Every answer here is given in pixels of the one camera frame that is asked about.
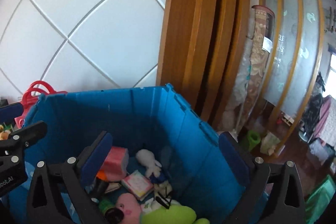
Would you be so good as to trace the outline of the blue plastic storage crate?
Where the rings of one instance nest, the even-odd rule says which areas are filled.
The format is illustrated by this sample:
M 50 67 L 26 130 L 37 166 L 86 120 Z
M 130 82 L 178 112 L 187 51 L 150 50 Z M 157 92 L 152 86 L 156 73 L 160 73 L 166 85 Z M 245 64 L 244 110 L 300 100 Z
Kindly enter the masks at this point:
M 154 153 L 174 191 L 171 205 L 192 208 L 197 219 L 223 223 L 245 191 L 219 149 L 217 133 L 170 86 L 42 95 L 25 125 L 38 121 L 48 130 L 25 150 L 29 176 L 39 161 L 78 157 L 106 131 L 114 146 L 128 149 L 129 173 L 141 169 L 139 150 Z

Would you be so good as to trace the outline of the green bottle black cap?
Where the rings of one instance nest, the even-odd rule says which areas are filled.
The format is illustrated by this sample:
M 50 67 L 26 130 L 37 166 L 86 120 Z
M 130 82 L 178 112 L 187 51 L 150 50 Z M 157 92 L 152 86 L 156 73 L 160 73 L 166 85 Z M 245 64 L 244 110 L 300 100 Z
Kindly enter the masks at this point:
M 123 211 L 111 203 L 110 200 L 102 199 L 98 204 L 98 208 L 103 217 L 110 224 L 121 223 L 124 219 Z

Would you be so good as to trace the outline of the pink square notebook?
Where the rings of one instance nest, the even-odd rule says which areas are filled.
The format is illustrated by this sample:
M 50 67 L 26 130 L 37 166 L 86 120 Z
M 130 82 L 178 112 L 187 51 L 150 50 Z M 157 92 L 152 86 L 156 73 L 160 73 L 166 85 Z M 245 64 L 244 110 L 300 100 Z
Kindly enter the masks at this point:
M 154 185 L 138 170 L 123 178 L 121 184 L 139 201 L 143 201 L 154 190 Z

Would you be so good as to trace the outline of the pink round plush in crate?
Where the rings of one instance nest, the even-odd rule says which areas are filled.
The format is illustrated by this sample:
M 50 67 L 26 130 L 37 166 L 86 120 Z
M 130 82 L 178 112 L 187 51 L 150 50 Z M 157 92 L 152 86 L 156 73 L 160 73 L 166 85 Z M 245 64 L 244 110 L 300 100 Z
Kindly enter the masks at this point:
M 116 208 L 123 212 L 121 224 L 139 224 L 142 209 L 135 196 L 131 193 L 122 194 L 117 202 Z

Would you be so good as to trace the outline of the green plush toy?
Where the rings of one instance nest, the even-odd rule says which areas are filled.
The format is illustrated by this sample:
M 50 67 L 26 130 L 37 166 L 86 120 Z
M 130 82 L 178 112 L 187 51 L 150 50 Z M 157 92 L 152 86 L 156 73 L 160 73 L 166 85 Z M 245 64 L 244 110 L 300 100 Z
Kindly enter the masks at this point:
M 160 207 L 151 213 L 144 214 L 140 223 L 146 224 L 191 224 L 210 223 L 206 218 L 197 219 L 196 212 L 187 206 L 171 205 L 168 209 Z

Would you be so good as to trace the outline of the pink tissue pack in crate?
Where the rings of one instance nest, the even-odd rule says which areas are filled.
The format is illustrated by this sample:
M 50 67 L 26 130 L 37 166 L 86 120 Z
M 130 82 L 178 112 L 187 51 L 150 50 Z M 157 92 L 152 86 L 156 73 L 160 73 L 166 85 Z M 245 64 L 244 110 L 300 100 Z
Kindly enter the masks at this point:
M 101 167 L 107 181 L 115 182 L 125 178 L 128 162 L 128 149 L 113 146 Z

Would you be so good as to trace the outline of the white bunny plush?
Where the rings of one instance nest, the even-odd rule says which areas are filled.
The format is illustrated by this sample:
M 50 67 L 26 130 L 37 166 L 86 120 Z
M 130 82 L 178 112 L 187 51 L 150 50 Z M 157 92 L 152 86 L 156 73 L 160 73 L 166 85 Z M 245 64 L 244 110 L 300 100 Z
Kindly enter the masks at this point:
M 151 175 L 158 178 L 161 175 L 162 165 L 155 159 L 154 153 L 147 149 L 139 150 L 135 158 L 137 161 L 146 168 L 145 176 L 150 178 Z

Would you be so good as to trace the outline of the green rolled mat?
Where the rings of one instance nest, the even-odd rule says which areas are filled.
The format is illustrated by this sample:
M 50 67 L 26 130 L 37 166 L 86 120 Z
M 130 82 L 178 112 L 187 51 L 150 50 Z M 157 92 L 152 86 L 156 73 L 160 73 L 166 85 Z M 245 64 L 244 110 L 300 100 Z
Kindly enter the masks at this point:
M 249 130 L 246 136 L 242 139 L 240 146 L 246 151 L 252 151 L 261 142 L 261 137 L 258 132 Z

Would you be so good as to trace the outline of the wooden glass partition screen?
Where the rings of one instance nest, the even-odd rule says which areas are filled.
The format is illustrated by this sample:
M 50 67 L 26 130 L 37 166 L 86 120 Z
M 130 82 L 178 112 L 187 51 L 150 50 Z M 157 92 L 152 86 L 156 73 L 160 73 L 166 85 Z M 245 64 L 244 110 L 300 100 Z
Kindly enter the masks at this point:
M 322 0 L 259 0 L 275 13 L 273 50 L 259 102 L 272 106 L 261 151 L 279 154 L 313 93 L 323 48 Z

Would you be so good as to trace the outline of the red toy suitcase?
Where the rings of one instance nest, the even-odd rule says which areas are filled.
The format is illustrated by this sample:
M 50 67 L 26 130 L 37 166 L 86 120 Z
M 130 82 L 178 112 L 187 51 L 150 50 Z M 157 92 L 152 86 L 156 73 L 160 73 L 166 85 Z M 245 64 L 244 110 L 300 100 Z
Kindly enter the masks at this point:
M 33 82 L 22 96 L 21 104 L 23 106 L 23 114 L 14 119 L 18 129 L 23 127 L 25 117 L 28 114 L 30 108 L 34 106 L 39 99 L 39 96 L 36 94 L 33 95 L 33 93 L 44 94 L 45 96 L 53 94 L 67 94 L 66 91 L 57 92 L 49 83 L 45 81 L 38 80 Z

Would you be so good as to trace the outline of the rolled patterned carpet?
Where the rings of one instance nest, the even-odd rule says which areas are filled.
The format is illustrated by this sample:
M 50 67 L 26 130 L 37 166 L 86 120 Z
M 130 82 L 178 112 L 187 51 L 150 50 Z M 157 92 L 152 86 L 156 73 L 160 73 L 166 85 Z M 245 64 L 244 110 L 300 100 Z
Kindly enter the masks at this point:
M 265 6 L 252 6 L 243 56 L 217 130 L 238 134 L 248 120 L 260 95 L 273 49 L 273 29 L 274 12 Z

